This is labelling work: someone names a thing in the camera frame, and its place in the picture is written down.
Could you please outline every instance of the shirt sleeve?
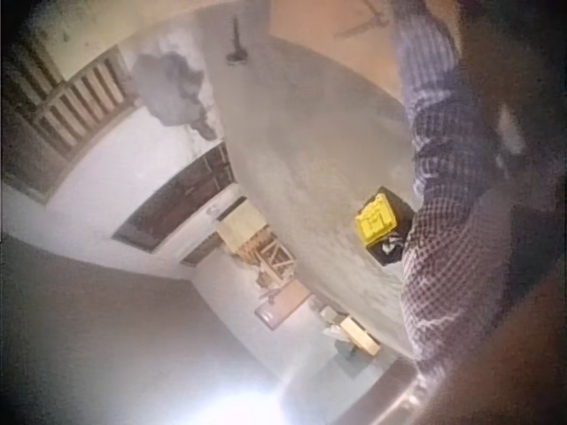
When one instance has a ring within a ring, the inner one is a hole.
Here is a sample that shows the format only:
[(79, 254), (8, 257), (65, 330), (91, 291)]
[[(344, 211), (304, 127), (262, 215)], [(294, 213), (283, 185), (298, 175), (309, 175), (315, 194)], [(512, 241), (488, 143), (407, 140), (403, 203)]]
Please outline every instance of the shirt sleeve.
[(494, 184), (493, 148), (447, 28), (421, 0), (392, 6), (414, 189), (423, 197), (402, 260), (402, 311), (419, 371), (439, 383), (501, 313), (507, 206), (484, 197)]

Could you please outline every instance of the yellow container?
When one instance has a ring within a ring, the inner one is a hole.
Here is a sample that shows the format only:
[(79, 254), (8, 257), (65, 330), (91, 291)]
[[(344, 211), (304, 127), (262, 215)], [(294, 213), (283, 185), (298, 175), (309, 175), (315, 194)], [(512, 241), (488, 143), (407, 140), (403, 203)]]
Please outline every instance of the yellow container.
[(397, 224), (396, 216), (384, 193), (378, 193), (356, 216), (356, 229), (366, 247), (387, 236)]

